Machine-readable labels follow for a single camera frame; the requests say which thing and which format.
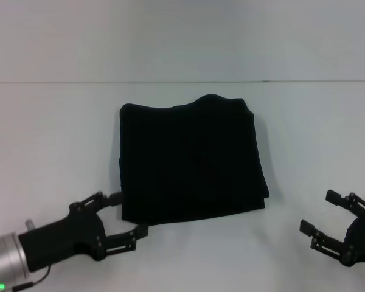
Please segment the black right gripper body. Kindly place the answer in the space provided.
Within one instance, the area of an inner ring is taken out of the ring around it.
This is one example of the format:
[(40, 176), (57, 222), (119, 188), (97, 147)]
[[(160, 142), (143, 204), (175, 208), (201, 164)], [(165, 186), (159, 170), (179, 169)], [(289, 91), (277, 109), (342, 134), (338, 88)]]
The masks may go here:
[(365, 263), (365, 214), (357, 217), (349, 226), (343, 244), (340, 262), (344, 266)]

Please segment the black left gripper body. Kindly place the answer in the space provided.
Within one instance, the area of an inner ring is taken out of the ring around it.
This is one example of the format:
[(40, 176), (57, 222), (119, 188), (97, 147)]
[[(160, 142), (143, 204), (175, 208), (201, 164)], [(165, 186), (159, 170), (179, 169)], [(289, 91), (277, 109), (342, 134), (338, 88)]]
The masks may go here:
[(54, 223), (19, 235), (30, 272), (77, 255), (95, 261), (106, 258), (104, 225), (97, 212), (72, 206), (68, 215)]

